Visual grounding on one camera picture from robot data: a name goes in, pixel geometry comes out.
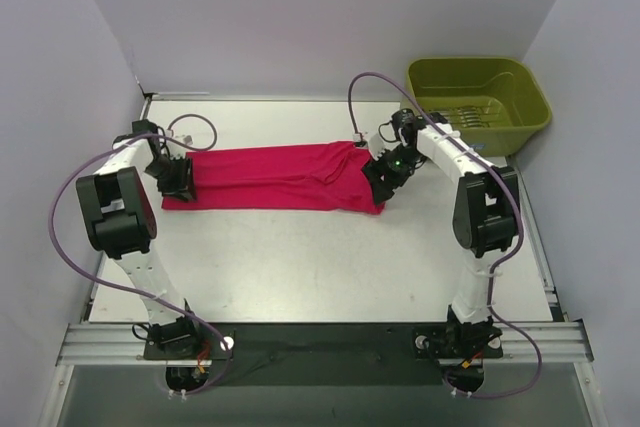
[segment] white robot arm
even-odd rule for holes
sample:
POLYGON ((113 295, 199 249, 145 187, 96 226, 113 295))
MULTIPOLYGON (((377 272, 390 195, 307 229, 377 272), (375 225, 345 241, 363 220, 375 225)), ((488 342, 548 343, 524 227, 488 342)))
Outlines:
MULTIPOLYGON (((188 202, 195 199, 192 161, 184 148, 172 144, 169 153, 166 144, 161 147, 157 138, 131 141, 145 133, 157 134, 158 127, 147 120, 137 121, 132 134, 117 138, 114 148, 123 143, 128 147, 109 157, 93 175, 76 181, 78 200, 94 249, 122 267, 136 289, 189 310, 153 249, 156 221, 140 174, 154 177, 163 196, 188 202)), ((190 136, 176 140, 192 143, 190 136)), ((153 345, 167 356, 178 358, 200 349, 202 339, 197 324, 153 299, 141 299, 149 313, 147 337, 153 345)))
POLYGON ((453 130, 444 117, 433 114, 431 120, 445 135, 410 109, 393 114, 390 123, 399 145, 388 150, 379 134, 369 136, 366 140, 372 159, 363 172, 377 204, 389 200, 395 189, 404 185, 416 167, 427 159, 457 185, 452 227, 456 240, 468 255, 449 310, 448 322, 458 331, 450 343, 453 350, 465 343, 465 336, 477 339, 499 335, 499 330, 493 327, 488 305, 491 276, 496 274, 491 272, 491 265, 519 235, 514 212, 504 192, 469 155, 481 159, 500 176, 517 205, 518 180, 511 167, 496 167, 481 158, 460 140, 460 132, 453 130), (461 152, 447 140, 449 137, 455 138, 466 150, 461 152))

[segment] pink towel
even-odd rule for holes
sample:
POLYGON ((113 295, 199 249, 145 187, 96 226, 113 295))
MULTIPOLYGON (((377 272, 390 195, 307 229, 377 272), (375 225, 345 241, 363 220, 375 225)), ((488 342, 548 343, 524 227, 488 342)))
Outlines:
POLYGON ((167 210, 350 210, 379 214, 352 142, 189 153, 198 200, 165 198, 167 210))

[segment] olive green basket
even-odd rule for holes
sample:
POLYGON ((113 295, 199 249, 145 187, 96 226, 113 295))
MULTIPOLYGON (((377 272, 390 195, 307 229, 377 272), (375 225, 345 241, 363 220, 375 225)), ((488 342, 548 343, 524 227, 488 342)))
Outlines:
MULTIPOLYGON (((513 59, 416 60, 407 72, 407 88, 420 107, 440 112, 485 157, 516 153, 551 121, 533 74, 513 59)), ((402 106, 412 107, 406 99, 402 106)))

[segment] gray wall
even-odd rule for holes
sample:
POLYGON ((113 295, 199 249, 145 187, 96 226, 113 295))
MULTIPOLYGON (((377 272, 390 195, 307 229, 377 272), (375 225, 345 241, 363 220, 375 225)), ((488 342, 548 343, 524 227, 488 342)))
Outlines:
MULTIPOLYGON (((86 295, 50 246, 49 203, 142 98, 93 0, 0 0, 0 93, 0 425, 31 427, 86 295)), ((94 268, 71 195, 60 214, 64 245, 94 268)))
POLYGON ((145 91, 297 98, 424 55, 521 58, 554 1, 96 0, 145 91))
POLYGON ((554 120, 518 157, 612 425, 638 425, 640 0, 558 0, 525 57, 554 120))

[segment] white table surface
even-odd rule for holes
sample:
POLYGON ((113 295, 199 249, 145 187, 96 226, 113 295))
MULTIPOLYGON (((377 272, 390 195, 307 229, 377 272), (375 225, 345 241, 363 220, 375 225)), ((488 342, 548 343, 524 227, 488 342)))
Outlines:
MULTIPOLYGON (((363 130, 389 120, 394 102, 356 104, 363 130)), ((218 149, 350 140, 344 102, 154 101, 161 126, 184 113, 210 118, 218 149)), ((198 145, 211 139, 193 119, 176 125, 198 145)), ((492 159, 504 164, 504 159, 492 159)), ((380 216, 351 212, 212 210, 166 212, 153 179, 145 187, 158 221, 154 242, 178 291, 215 322, 441 321, 456 291, 465 252, 451 228, 456 186, 427 163, 398 189, 380 216)), ((516 321, 551 320, 529 239, 504 264, 496 310, 516 321)), ((131 285, 107 259, 102 278, 131 285)), ((145 322, 142 301, 96 290, 92 322, 145 322)))

